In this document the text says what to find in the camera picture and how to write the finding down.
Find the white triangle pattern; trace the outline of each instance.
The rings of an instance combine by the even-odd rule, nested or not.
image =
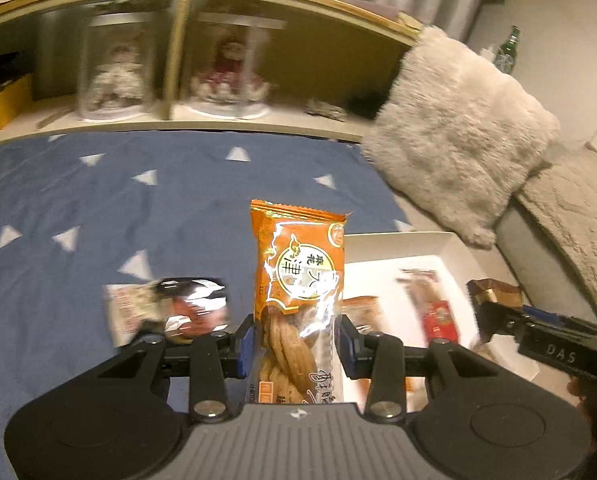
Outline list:
[[[92,166],[96,166],[96,163],[101,160],[101,157],[105,155],[104,153],[96,153],[96,155],[87,155],[87,156],[82,156],[81,158],[81,162],[83,162],[84,164],[87,164],[90,168]]]
[[[147,251],[141,250],[136,252],[122,267],[118,270],[123,274],[135,276],[140,280],[152,280],[152,271],[149,269],[147,263]]]
[[[402,220],[394,220],[394,225],[397,226],[397,229],[401,233],[408,233],[412,230],[412,226]]]
[[[225,160],[240,160],[241,162],[251,162],[250,156],[240,146],[233,147],[229,155],[226,156]]]
[[[76,240],[78,238],[79,228],[80,226],[72,227],[64,233],[53,236],[52,239],[61,244],[61,247],[63,247],[63,249],[68,253],[72,253],[76,249]]]
[[[322,186],[328,187],[330,189],[336,189],[335,180],[331,174],[319,176],[319,177],[315,178],[314,180],[317,181]]]
[[[137,182],[142,182],[143,184],[147,184],[148,186],[155,186],[156,185],[156,170],[149,170],[145,173],[141,173],[140,175],[132,177]]]
[[[13,242],[16,238],[20,238],[22,235],[14,229],[11,225],[6,225],[1,230],[0,235],[0,248],[5,247],[8,243]]]

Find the orange snack package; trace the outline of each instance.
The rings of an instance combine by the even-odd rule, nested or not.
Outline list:
[[[332,328],[343,291],[346,217],[262,200],[252,200],[251,212],[259,248],[254,317],[265,350],[250,398],[334,402]]]

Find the brown packaged snack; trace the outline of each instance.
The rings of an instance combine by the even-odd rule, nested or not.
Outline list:
[[[259,246],[254,316],[266,348],[258,401],[333,402],[345,216],[261,200],[251,212]]]
[[[472,303],[475,305],[489,301],[490,303],[499,303],[512,308],[523,308],[525,303],[520,286],[500,282],[492,278],[470,280],[467,282],[467,291]]]
[[[356,296],[341,301],[342,313],[350,318],[356,330],[362,334],[370,332],[383,332],[383,311],[379,298],[376,296]],[[370,391],[369,379],[357,379],[354,381],[364,398],[367,398]],[[411,378],[403,380],[403,387],[408,392],[415,390]]]

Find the doll in glass dome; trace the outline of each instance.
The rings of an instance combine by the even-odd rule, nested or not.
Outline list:
[[[192,94],[218,104],[239,102],[241,75],[247,46],[235,36],[227,36],[216,47],[213,66],[202,70],[192,77]],[[261,102],[267,97],[270,84],[257,74],[251,74],[244,92],[248,102]]]
[[[90,110],[117,110],[141,104],[145,94],[140,52],[134,41],[113,44],[106,63],[96,67],[87,95]]]

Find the glass jar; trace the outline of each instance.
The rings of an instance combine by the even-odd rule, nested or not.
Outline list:
[[[78,109],[91,121],[120,121],[154,103],[152,12],[95,14],[85,31]]]
[[[269,30],[281,20],[202,12],[200,43],[191,49],[190,70],[182,78],[184,100],[196,112],[219,118],[256,119],[268,112],[272,84],[256,72]]]

